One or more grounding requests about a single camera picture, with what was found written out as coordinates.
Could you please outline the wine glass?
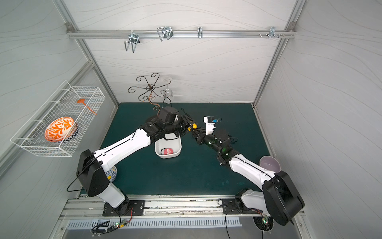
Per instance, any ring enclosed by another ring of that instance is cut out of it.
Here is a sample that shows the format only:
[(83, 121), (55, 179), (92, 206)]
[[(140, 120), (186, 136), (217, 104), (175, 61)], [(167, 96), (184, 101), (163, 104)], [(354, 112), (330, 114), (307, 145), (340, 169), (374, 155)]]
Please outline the wine glass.
[(184, 96), (183, 87), (180, 81), (178, 79), (166, 77), (163, 79), (163, 83), (165, 84), (166, 96), (172, 101), (180, 101)]

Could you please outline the double prong metal hook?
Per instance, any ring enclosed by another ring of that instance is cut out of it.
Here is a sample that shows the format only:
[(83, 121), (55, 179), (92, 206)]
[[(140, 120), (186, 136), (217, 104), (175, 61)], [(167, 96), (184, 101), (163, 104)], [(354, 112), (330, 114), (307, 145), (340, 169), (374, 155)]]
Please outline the double prong metal hook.
[(128, 39), (124, 42), (125, 51), (131, 49), (134, 53), (137, 45), (140, 43), (139, 35), (134, 34), (133, 32), (128, 36)]

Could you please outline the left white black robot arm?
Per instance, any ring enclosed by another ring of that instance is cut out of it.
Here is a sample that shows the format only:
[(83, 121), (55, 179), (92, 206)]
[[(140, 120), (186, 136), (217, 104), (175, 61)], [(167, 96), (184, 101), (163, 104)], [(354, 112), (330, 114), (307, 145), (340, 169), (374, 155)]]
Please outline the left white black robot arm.
[(95, 152), (89, 149), (83, 151), (80, 155), (76, 179), (89, 196), (99, 197), (115, 209), (127, 207), (129, 199), (110, 182), (106, 172), (140, 149), (165, 138), (165, 135), (174, 133), (179, 136), (196, 127), (196, 123), (187, 116), (175, 116), (173, 121), (151, 117), (135, 132), (120, 141)]

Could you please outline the pink tape measure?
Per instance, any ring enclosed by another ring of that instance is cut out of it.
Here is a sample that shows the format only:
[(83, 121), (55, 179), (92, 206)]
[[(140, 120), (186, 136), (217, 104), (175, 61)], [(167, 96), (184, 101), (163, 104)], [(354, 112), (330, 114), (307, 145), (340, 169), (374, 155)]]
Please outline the pink tape measure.
[(163, 149), (163, 155), (170, 155), (170, 154), (173, 154), (174, 151), (172, 148), (164, 148)]

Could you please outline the orange spatula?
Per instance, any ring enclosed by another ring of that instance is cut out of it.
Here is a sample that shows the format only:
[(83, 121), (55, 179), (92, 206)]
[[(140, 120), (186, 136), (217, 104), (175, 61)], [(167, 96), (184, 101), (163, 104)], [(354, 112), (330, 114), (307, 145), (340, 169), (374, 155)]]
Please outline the orange spatula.
[(77, 103), (83, 104), (90, 112), (92, 112), (94, 115), (96, 115), (96, 113), (85, 103), (85, 99), (79, 99), (79, 100), (77, 100)]

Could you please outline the blue patterned plate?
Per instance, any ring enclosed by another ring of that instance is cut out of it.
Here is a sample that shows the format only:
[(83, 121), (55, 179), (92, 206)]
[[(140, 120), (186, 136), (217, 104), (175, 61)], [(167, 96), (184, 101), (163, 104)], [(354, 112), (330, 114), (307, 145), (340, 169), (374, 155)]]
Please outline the blue patterned plate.
[(110, 168), (109, 171), (105, 172), (107, 179), (112, 183), (115, 181), (117, 177), (117, 168), (116, 166), (113, 166)]

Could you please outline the orange white patterned plate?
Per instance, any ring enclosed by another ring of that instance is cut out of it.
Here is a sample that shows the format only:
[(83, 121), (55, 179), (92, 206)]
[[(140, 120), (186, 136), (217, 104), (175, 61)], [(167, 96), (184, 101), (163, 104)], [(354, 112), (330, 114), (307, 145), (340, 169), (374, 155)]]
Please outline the orange white patterned plate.
[(50, 142), (61, 142), (69, 139), (77, 131), (75, 120), (61, 117), (54, 120), (45, 130), (44, 137)]

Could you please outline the white storage box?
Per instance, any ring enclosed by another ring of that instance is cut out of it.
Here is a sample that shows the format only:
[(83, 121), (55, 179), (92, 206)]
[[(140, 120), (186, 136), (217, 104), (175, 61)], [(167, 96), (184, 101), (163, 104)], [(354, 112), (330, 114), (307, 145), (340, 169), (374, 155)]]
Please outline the white storage box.
[(165, 134), (155, 142), (155, 153), (162, 159), (177, 157), (181, 154), (182, 141), (175, 133)]

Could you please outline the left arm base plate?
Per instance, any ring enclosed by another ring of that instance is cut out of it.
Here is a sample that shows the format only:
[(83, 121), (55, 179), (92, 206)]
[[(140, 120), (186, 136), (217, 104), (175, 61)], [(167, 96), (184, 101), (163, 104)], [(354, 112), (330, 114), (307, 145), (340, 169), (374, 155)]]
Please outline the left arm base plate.
[(130, 200), (128, 203), (123, 202), (116, 208), (113, 208), (109, 203), (104, 204), (103, 217), (118, 217), (118, 216), (143, 216), (145, 208), (145, 200)]

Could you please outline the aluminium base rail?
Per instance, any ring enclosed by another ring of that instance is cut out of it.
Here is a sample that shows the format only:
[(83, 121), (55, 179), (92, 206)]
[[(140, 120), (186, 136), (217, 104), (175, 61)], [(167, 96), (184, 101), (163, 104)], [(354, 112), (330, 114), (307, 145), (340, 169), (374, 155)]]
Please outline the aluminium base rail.
[[(233, 195), (129, 195), (130, 200), (144, 200), (140, 218), (186, 218), (223, 216), (222, 200)], [(62, 220), (101, 219), (105, 202), (98, 197), (81, 195), (69, 199), (59, 216)]]

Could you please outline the lilac bowl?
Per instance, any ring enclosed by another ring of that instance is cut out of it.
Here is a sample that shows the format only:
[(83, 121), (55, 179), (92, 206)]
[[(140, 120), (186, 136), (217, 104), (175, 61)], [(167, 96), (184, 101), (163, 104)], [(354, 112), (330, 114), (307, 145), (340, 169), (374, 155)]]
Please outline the lilac bowl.
[(259, 165), (266, 170), (276, 173), (281, 171), (279, 162), (271, 156), (263, 156), (259, 161)]

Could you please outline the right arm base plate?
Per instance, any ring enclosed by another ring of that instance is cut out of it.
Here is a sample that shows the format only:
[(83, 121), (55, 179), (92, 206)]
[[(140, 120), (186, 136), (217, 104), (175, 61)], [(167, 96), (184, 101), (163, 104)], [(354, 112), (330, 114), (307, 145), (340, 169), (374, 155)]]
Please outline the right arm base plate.
[(218, 199), (224, 215), (263, 214), (262, 210), (247, 208), (239, 199)]

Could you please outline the round black floor port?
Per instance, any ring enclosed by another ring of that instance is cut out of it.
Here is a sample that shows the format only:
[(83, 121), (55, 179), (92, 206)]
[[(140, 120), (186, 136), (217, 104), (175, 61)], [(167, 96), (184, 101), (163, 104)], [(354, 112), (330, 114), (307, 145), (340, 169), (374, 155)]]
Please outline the round black floor port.
[(256, 227), (263, 231), (263, 232), (269, 232), (273, 229), (274, 226), (274, 220), (272, 217), (263, 215), (260, 217), (254, 217), (253, 221), (256, 225)]

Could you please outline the white vent strip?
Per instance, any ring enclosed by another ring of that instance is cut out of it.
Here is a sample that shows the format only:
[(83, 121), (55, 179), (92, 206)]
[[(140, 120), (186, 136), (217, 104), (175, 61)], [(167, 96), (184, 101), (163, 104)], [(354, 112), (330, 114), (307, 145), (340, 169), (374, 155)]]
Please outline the white vent strip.
[[(68, 230), (90, 230), (99, 226), (106, 229), (119, 223), (117, 219), (70, 220)], [(134, 218), (124, 229), (168, 229), (168, 228), (225, 228), (242, 227), (239, 217), (201, 218)]]

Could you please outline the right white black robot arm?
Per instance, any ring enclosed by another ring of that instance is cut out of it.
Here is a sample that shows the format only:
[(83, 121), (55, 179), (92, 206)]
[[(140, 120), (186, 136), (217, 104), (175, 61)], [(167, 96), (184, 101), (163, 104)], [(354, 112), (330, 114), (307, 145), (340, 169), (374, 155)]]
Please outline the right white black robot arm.
[(244, 176), (262, 190), (267, 212), (278, 224), (285, 226), (304, 208), (305, 202), (286, 172), (274, 172), (253, 163), (233, 149), (228, 138), (207, 134), (203, 128), (189, 127), (189, 131), (198, 145), (205, 144), (216, 151), (220, 165)]

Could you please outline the loop metal hook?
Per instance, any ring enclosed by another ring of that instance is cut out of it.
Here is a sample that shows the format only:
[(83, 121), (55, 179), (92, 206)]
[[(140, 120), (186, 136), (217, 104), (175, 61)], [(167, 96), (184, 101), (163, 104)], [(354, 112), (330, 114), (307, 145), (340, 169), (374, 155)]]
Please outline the loop metal hook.
[(164, 39), (170, 40), (174, 36), (173, 30), (169, 26), (157, 28), (157, 34), (161, 42), (163, 42)]

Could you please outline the aluminium top rail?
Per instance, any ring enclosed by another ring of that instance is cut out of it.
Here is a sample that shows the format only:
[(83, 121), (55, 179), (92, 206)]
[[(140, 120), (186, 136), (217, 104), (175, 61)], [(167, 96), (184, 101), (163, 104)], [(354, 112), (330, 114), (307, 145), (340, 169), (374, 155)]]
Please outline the aluminium top rail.
[[(71, 39), (128, 39), (131, 33), (139, 35), (140, 40), (143, 39), (159, 39), (156, 30), (79, 30), (68, 32), (67, 35)], [(202, 39), (241, 39), (241, 38), (261, 38), (259, 34), (267, 34), (266, 30), (206, 30), (203, 29)], [(297, 35), (296, 31), (276, 30), (278, 34), (284, 34), (284, 38), (293, 38)], [(192, 30), (173, 30), (172, 39), (198, 39), (197, 29)]]

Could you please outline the right metal hook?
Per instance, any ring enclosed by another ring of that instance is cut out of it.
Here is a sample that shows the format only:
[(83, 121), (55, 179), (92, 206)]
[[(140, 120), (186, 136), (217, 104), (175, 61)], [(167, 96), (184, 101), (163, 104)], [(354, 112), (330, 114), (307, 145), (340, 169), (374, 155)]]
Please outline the right metal hook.
[(267, 37), (268, 39), (272, 39), (272, 38), (284, 38), (285, 37), (284, 34), (278, 34), (276, 32), (275, 27), (271, 27), (267, 34), (259, 34), (259, 36), (260, 37)]

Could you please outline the small metal hook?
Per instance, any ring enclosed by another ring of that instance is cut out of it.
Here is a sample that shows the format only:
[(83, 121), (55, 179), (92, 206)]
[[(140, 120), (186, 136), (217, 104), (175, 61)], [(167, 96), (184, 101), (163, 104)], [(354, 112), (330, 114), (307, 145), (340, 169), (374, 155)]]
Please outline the small metal hook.
[(200, 26), (197, 28), (197, 37), (198, 37), (198, 39), (203, 38), (203, 28)]

